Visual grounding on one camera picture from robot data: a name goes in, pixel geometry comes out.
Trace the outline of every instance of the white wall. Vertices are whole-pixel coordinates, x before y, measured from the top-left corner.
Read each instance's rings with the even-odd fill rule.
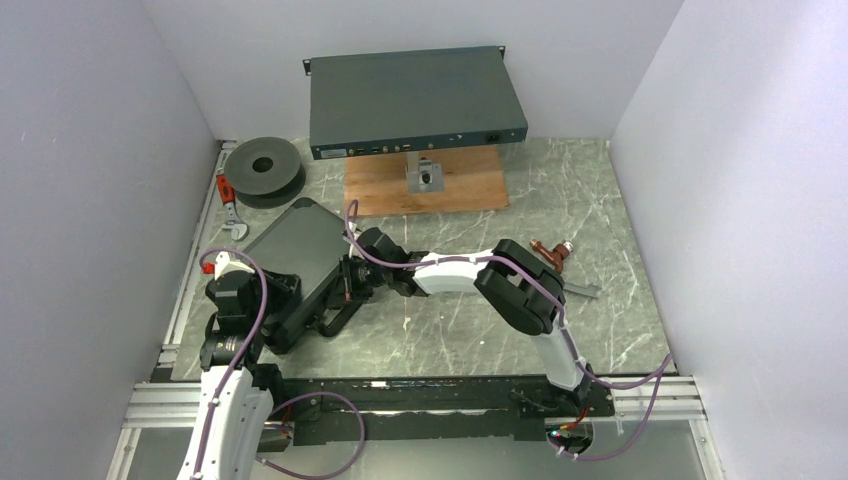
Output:
[[[103,478],[215,144],[138,1],[0,5],[0,478]]]
[[[612,140],[729,478],[848,473],[848,5],[687,0]]]
[[[307,135],[304,58],[493,44],[531,136],[609,138],[681,3],[145,0],[221,139]]]

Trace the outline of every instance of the metal stand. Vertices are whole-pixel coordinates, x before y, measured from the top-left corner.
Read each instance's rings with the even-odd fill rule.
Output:
[[[409,193],[445,191],[442,166],[420,156],[419,152],[406,152],[406,183]]]

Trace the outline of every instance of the wooden block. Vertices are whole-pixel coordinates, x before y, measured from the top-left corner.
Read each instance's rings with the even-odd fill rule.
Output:
[[[421,152],[442,165],[445,190],[409,193],[406,153],[352,157],[345,160],[345,205],[359,200],[360,216],[469,212],[509,206],[498,149],[447,148]]]

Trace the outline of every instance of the gray marble surface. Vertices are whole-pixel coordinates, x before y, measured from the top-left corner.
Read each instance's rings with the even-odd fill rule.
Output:
[[[332,211],[343,203],[344,161],[306,165],[308,196]],[[599,139],[531,139],[500,147],[510,195],[506,210],[361,219],[379,226],[407,250],[471,253],[501,238],[548,246],[569,240],[574,253],[563,277],[603,288],[599,299],[566,295],[567,318],[581,354],[600,373],[655,369],[668,353],[653,295],[624,209],[607,149]],[[284,210],[239,205],[251,233],[246,246]],[[215,225],[223,223],[219,209]],[[218,231],[210,245],[232,245]],[[174,379],[198,379],[198,349],[213,305],[204,282],[189,312]],[[527,337],[513,330],[479,295],[402,298],[382,290],[333,339],[308,334],[284,357],[263,352],[287,377],[373,377],[543,373]]]

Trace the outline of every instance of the red handle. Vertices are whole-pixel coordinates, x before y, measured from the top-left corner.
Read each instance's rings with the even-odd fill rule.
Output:
[[[236,192],[233,190],[230,182],[227,181],[227,177],[222,174],[217,175],[215,179],[218,181],[218,193],[221,194],[221,201],[224,203],[235,201]]]

